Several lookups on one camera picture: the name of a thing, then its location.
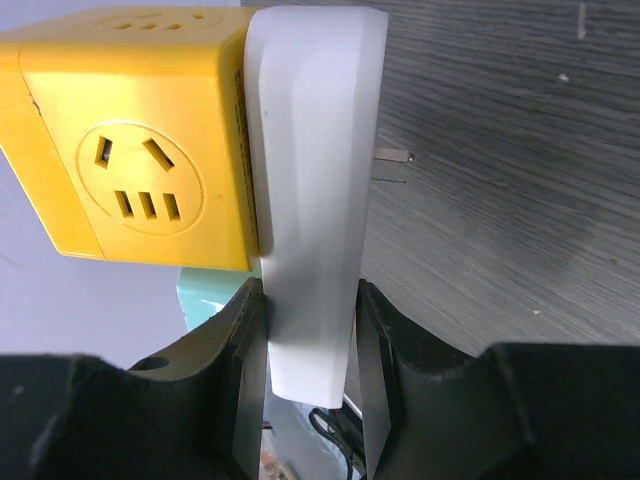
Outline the teal plug adapter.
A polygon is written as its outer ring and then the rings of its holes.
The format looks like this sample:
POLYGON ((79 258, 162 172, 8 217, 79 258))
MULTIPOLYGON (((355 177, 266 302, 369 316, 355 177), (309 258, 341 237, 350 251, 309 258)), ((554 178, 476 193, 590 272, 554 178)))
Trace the teal plug adapter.
POLYGON ((219 313, 251 277, 261 277, 259 265, 251 272, 182 268, 176 290, 187 330, 219 313))

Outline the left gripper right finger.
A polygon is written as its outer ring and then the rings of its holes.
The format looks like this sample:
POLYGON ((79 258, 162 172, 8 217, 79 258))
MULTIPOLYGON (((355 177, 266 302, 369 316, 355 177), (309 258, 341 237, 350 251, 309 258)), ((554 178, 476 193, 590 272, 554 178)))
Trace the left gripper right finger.
POLYGON ((358 286, 372 479, 635 479, 635 346, 498 343, 468 355, 358 286))

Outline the white square power socket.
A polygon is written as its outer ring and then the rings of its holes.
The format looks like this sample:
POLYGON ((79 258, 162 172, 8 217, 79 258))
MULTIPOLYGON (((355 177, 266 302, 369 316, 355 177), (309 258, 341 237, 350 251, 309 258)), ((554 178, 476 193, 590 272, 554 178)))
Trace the white square power socket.
POLYGON ((244 82, 275 395, 343 401, 388 15, 277 6, 252 18, 244 82))

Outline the yellow cube plug adapter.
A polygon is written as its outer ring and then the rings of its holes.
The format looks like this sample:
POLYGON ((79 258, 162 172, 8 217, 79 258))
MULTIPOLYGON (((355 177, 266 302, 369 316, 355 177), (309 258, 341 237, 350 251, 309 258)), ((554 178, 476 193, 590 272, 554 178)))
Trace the yellow cube plug adapter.
POLYGON ((248 271, 247 7, 96 8, 1 35, 1 148, 56 250, 248 271))

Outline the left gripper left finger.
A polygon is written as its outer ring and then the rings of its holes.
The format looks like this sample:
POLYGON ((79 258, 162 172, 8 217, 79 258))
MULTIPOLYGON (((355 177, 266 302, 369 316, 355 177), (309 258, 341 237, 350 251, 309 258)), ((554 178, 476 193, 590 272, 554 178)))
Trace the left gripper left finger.
POLYGON ((266 299, 256 278, 127 370, 80 354, 5 355, 1 475, 255 479, 266 367, 266 299))

